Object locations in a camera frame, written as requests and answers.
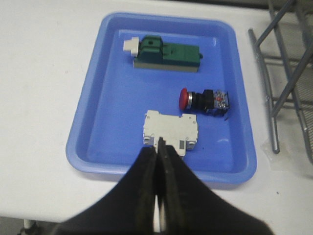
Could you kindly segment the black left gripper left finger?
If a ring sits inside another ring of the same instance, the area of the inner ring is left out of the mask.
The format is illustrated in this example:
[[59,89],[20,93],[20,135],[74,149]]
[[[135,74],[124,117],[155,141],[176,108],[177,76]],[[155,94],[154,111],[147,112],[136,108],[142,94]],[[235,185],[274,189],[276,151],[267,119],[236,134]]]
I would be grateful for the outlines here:
[[118,184],[94,205],[59,224],[55,235],[152,235],[157,154],[141,149]]

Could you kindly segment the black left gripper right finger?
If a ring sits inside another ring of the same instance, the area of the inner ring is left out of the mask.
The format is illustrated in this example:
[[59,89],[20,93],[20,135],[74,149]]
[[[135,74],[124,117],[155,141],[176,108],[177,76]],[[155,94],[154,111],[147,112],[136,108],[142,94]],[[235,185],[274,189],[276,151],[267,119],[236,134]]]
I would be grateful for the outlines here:
[[158,196],[167,235],[271,235],[269,226],[216,195],[159,138]]

